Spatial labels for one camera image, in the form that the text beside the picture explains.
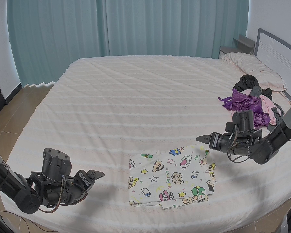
pillow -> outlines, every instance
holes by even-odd
[[[220,58],[233,63],[245,74],[255,76],[263,89],[270,87],[272,91],[287,90],[286,83],[280,75],[268,68],[252,54],[230,52]]]

pink cloth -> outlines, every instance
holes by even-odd
[[[251,89],[247,89],[242,91],[241,93],[246,94],[247,96],[250,95]],[[274,103],[272,102],[272,100],[270,100],[268,97],[264,96],[264,95],[260,95],[259,96],[260,99],[262,100],[262,109],[264,113],[268,113],[269,117],[270,117],[270,124],[271,125],[276,125],[276,118],[274,116],[274,112],[272,111],[272,108],[276,107],[274,105]]]

tiled floor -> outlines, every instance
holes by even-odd
[[[32,86],[23,88],[0,112],[0,155],[6,161],[15,145],[19,134],[24,126],[29,121],[35,108],[41,103],[42,99],[49,92],[51,86]],[[286,201],[276,210],[270,212],[259,220],[252,222],[250,225],[239,228],[228,233],[259,233],[264,231],[271,233],[276,229],[281,222],[283,215],[291,207],[291,199]],[[0,197],[0,210],[4,210]],[[18,216],[11,215],[6,212],[1,212],[3,216],[10,219],[16,228],[20,229],[21,233],[27,233],[27,225],[23,219]],[[27,220],[31,233],[42,233],[44,231],[37,228],[33,223]]]

mattress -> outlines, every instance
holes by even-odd
[[[209,201],[163,210],[128,204],[129,158],[195,144],[224,132],[227,97],[243,73],[226,60],[177,56],[112,56],[72,63],[38,105],[8,159],[24,177],[40,171],[43,150],[71,157],[79,169],[102,171],[87,198],[52,214],[7,210],[59,232],[224,232],[246,225],[291,197],[291,141],[266,165],[235,164],[211,151],[216,191]],[[291,106],[281,92],[273,100]]]

folded pajamas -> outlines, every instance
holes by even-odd
[[[164,209],[208,200],[214,193],[215,164],[203,143],[166,153],[142,153],[129,160],[129,204]]]

